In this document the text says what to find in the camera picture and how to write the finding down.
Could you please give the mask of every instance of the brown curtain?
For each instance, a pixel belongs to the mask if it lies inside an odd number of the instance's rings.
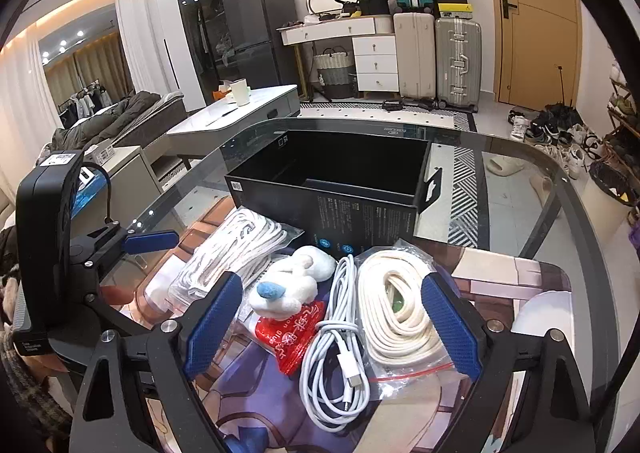
[[[88,43],[74,52],[74,59],[82,83],[87,85],[100,80],[114,101],[133,90],[119,32]]]
[[[44,74],[56,106],[60,106],[71,95],[82,89],[72,55],[50,67],[45,67]]]

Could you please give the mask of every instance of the screw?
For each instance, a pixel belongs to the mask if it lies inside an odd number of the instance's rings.
[[[564,340],[564,334],[562,334],[562,331],[558,330],[557,328],[552,328],[551,332],[549,332],[549,335],[551,336],[552,340],[554,340],[554,341],[562,341],[562,340]]]
[[[491,330],[491,332],[496,333],[500,333],[504,330],[504,325],[497,319],[489,319],[489,321],[486,322],[486,327]]]
[[[169,332],[173,332],[178,327],[178,322],[175,319],[167,319],[167,321],[162,322],[160,325],[160,329],[165,334]]]
[[[102,335],[100,336],[100,341],[102,341],[103,343],[108,343],[110,341],[113,341],[113,338],[116,337],[116,331],[115,330],[105,330]]]

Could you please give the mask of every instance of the wooden door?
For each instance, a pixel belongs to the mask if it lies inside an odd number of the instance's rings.
[[[578,0],[494,1],[497,100],[542,110],[562,101],[564,86],[564,103],[575,103],[582,51]]]

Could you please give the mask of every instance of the white curtain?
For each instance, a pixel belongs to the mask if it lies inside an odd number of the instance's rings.
[[[150,0],[116,0],[118,26],[131,80],[137,92],[146,90],[161,96],[171,91],[162,69]]]
[[[20,181],[62,128],[33,24],[0,51],[0,189],[15,204]]]

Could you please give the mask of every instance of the black cardboard box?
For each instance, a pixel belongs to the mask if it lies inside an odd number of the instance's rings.
[[[225,178],[236,206],[299,227],[296,245],[340,258],[411,239],[440,196],[442,171],[424,178],[429,152],[410,138],[287,131]]]

